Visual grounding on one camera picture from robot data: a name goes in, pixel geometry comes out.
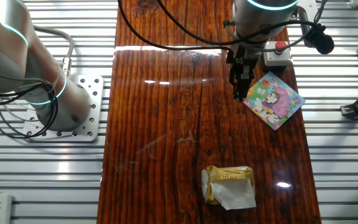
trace wooden table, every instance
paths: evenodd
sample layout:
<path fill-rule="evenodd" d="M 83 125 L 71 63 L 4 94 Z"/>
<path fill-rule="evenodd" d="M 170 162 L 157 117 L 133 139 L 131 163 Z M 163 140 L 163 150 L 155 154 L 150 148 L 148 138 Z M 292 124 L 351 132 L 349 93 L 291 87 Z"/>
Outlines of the wooden table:
<path fill-rule="evenodd" d="M 199 36 L 230 39 L 222 21 L 231 1 L 164 3 Z M 204 45 L 154 0 L 125 0 L 124 10 L 152 42 Z M 321 223 L 301 111 L 274 131 L 232 99 L 225 51 L 143 45 L 119 17 L 98 223 Z M 254 82 L 263 75 L 259 66 Z M 292 66 L 282 79 L 297 90 Z M 210 165 L 253 168 L 257 207 L 205 204 L 201 170 Z"/>

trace snack package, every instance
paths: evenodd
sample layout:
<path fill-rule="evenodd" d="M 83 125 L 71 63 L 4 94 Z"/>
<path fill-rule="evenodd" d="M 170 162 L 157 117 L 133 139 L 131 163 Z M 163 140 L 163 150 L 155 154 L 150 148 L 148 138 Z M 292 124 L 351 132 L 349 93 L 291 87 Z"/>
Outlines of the snack package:
<path fill-rule="evenodd" d="M 250 167 L 209 166 L 201 171 L 201 186 L 206 203 L 221 204 L 226 210 L 256 207 L 254 173 Z"/>

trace colorful card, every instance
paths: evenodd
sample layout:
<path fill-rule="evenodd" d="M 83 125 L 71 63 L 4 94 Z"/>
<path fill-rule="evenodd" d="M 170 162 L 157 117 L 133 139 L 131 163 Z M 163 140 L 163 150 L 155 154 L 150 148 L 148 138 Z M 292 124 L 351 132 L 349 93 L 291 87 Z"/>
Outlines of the colorful card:
<path fill-rule="evenodd" d="M 244 103 L 270 127 L 277 130 L 301 108 L 305 99 L 269 72 L 249 89 Z"/>

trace black cable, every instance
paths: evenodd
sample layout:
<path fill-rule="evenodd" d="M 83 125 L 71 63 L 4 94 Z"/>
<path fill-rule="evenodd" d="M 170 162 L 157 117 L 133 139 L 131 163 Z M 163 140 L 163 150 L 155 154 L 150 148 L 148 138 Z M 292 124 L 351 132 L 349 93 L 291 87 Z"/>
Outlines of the black cable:
<path fill-rule="evenodd" d="M 46 91 L 50 91 L 50 85 L 44 85 L 43 88 L 45 88 Z M 1 127 L 0 127 L 0 132 L 2 132 L 3 134 L 5 134 L 6 136 L 9 136 L 10 138 L 14 138 L 14 139 L 29 139 L 29 138 L 34 138 L 37 136 L 42 135 L 43 133 L 45 133 L 53 124 L 53 122 L 55 121 L 56 117 L 57 117 L 57 113 L 58 113 L 58 102 L 57 99 L 55 97 L 55 93 L 54 91 L 51 91 L 50 93 L 48 93 L 48 96 L 51 100 L 51 112 L 50 112 L 50 117 L 49 120 L 47 121 L 47 124 L 37 133 L 33 134 L 33 135 L 27 135 L 27 134 L 23 134 L 20 133 L 17 129 L 13 128 L 4 118 L 3 114 L 1 113 L 0 110 L 0 116 L 2 118 L 2 120 L 13 130 L 15 131 L 17 134 L 20 134 L 21 136 L 15 136 L 15 135 L 11 135 L 8 134 L 7 132 L 5 132 Z"/>
<path fill-rule="evenodd" d="M 164 46 L 164 45 L 160 45 L 160 44 L 155 44 L 147 39 L 145 39 L 144 37 L 142 37 L 138 32 L 136 32 L 136 30 L 132 27 L 131 23 L 128 21 L 127 16 L 125 15 L 124 12 L 124 8 L 122 7 L 122 2 L 121 0 L 117 0 L 118 1 L 118 8 L 121 12 L 121 16 L 124 19 L 126 25 L 128 26 L 128 28 L 136 35 L 137 38 L 139 38 L 140 40 L 142 40 L 143 42 L 145 42 L 146 44 L 149 44 L 151 46 L 154 47 L 158 47 L 161 49 L 165 49 L 165 50 L 207 50 L 207 49 L 222 49 L 222 50 L 229 50 L 231 51 L 231 49 L 229 47 L 168 47 L 168 46 Z"/>
<path fill-rule="evenodd" d="M 8 103 L 12 103 L 13 101 L 19 99 L 20 97 L 23 97 L 24 95 L 28 94 L 29 92 L 31 92 L 31 91 L 33 91 L 33 90 L 36 90 L 36 89 L 40 88 L 41 86 L 45 86 L 45 85 L 50 86 L 50 84 L 48 84 L 48 83 L 45 82 L 45 83 L 39 83 L 38 85 L 35 85 L 35 86 L 29 88 L 28 90 L 20 91 L 20 92 L 17 92 L 17 93 L 0 94 L 0 97 L 4 97 L 4 96 L 16 96 L 16 97 L 13 97 L 13 98 L 10 99 L 10 100 L 0 102 L 0 106 L 1 106 L 1 105 L 6 105 L 6 104 L 8 104 Z"/>
<path fill-rule="evenodd" d="M 250 38 L 253 38 L 259 34 L 263 34 L 265 32 L 268 32 L 272 29 L 276 29 L 276 28 L 279 28 L 281 26 L 286 26 L 286 25 L 290 25 L 290 24 L 306 24 L 306 25 L 309 25 L 311 27 L 314 27 L 316 28 L 316 23 L 313 23 L 313 22 L 309 22 L 309 21 L 286 21 L 286 22 L 281 22 L 281 23 L 278 23 L 278 24 L 275 24 L 275 25 L 272 25 L 272 26 L 269 26 L 269 27 L 266 27 L 260 31 L 257 31 L 251 35 L 248 35 L 247 37 L 242 37 L 242 38 L 239 38 L 237 40 L 232 40 L 232 41 L 229 41 L 229 42 L 215 42 L 215 41 L 211 41 L 211 40 L 206 40 L 206 39 L 203 39 L 201 37 L 198 37 L 197 35 L 193 34 L 192 32 L 190 32 L 188 29 L 186 29 L 186 27 L 182 26 L 170 13 L 169 11 L 167 10 L 167 8 L 162 4 L 161 0 L 157 0 L 158 4 L 160 5 L 160 7 L 162 8 L 162 10 L 164 11 L 164 13 L 172 20 L 172 22 L 174 22 L 181 30 L 183 30 L 185 33 L 187 33 L 188 35 L 192 36 L 193 38 L 195 38 L 196 40 L 199 40 L 201 42 L 204 42 L 204 43 L 207 43 L 207 44 L 211 44 L 211 45 L 232 45 L 232 44 L 237 44 L 239 42 L 243 42 L 243 41 L 246 41 L 246 40 L 249 40 Z"/>

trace metal mounting plate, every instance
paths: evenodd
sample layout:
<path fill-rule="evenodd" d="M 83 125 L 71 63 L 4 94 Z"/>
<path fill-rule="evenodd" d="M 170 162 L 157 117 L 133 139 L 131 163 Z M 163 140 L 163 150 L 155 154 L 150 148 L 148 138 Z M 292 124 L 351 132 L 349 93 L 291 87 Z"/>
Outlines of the metal mounting plate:
<path fill-rule="evenodd" d="M 32 142 L 93 142 L 98 137 L 99 118 L 101 111 L 101 101 L 103 92 L 103 77 L 99 75 L 70 75 L 70 79 L 85 88 L 91 97 L 91 108 L 88 117 L 73 131 L 51 131 L 48 130 L 45 136 L 38 136 L 31 138 L 28 141 Z M 35 111 L 28 110 L 26 119 L 36 118 Z M 36 133 L 42 128 L 41 122 L 24 123 L 23 133 Z"/>

